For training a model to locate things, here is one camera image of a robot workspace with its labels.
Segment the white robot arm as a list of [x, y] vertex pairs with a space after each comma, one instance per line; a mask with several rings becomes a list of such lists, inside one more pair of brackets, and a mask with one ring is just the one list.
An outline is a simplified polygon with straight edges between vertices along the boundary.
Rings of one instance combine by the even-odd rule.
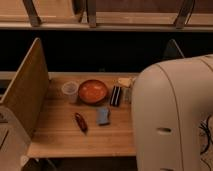
[[167, 60], [133, 84], [138, 171], [201, 171], [199, 124], [213, 115], [213, 55]]

